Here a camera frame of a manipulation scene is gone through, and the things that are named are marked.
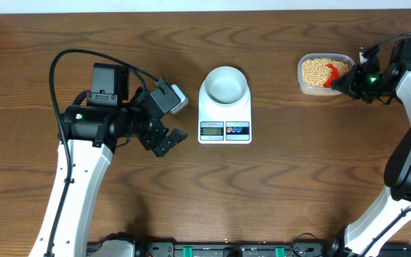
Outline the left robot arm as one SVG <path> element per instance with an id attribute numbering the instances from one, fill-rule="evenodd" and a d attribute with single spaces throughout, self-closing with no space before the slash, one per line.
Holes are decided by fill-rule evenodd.
<path id="1" fill-rule="evenodd" d="M 156 90 L 141 85 L 130 96 L 129 78 L 137 73 L 121 65 L 94 64 L 91 89 L 60 115 L 56 177 L 31 256 L 86 255 L 97 194 L 120 138 L 137 138 L 157 157 L 187 138 L 161 121 L 180 111 L 187 97 L 164 78 L 155 82 Z"/>

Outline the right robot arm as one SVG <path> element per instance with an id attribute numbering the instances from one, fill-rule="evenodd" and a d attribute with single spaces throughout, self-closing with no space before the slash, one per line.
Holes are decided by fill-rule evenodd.
<path id="1" fill-rule="evenodd" d="M 344 227 L 331 245 L 330 256 L 377 256 L 380 249 L 411 221 L 411 33 L 393 35 L 394 46 L 385 70 L 377 54 L 380 45 L 362 49 L 360 64 L 331 83 L 332 89 L 372 103 L 386 97 L 400 102 L 410 128 L 387 161 L 384 187 L 355 222 Z"/>

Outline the red plastic measuring scoop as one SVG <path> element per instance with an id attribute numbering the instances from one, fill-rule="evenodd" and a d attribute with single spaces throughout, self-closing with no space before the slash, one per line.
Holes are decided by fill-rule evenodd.
<path id="1" fill-rule="evenodd" d="M 323 86 L 325 88 L 330 88 L 332 82 L 339 78 L 340 73 L 339 73 L 338 69 L 335 66 L 333 66 L 332 64 L 327 64 L 326 66 L 331 69 L 331 73 L 330 73 L 330 77 L 323 84 Z"/>

